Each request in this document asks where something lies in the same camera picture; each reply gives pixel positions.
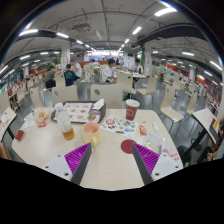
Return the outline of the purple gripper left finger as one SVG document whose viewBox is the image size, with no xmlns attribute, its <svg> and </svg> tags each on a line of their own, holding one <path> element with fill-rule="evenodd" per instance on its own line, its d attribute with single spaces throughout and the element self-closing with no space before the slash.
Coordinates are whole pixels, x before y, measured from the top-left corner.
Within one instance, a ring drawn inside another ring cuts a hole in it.
<svg viewBox="0 0 224 224">
<path fill-rule="evenodd" d="M 79 185 L 83 178 L 91 153 L 91 144 L 87 143 L 66 155 L 56 155 L 43 166 L 43 169 Z"/>
</svg>

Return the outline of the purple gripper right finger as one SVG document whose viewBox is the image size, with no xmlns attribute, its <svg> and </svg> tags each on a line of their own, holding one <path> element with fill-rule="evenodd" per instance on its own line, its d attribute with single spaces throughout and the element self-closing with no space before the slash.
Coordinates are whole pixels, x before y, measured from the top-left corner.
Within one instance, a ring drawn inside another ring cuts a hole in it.
<svg viewBox="0 0 224 224">
<path fill-rule="evenodd" d="M 182 162 L 175 161 L 170 154 L 157 154 L 137 143 L 132 145 L 132 153 L 145 185 L 183 168 Z"/>
</svg>

